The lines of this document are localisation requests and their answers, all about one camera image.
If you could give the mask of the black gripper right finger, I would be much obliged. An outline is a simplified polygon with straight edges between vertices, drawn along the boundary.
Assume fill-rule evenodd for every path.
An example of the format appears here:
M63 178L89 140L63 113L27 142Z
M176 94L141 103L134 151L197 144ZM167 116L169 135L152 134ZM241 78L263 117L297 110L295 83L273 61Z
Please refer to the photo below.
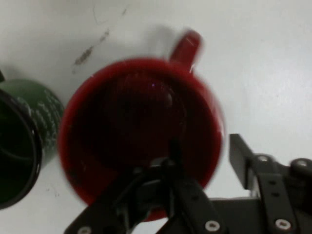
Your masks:
M230 134L229 159L245 190L261 204L270 234L312 232L312 161L297 158L288 166L271 155L253 153L239 134Z

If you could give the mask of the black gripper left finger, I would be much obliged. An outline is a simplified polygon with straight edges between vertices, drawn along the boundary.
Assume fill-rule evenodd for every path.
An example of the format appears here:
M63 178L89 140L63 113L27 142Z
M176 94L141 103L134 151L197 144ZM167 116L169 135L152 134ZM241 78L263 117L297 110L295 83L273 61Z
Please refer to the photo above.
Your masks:
M181 146L169 143L159 166L122 173L66 229L67 234L130 234L155 208L167 222L161 234L224 234L225 222L182 165Z

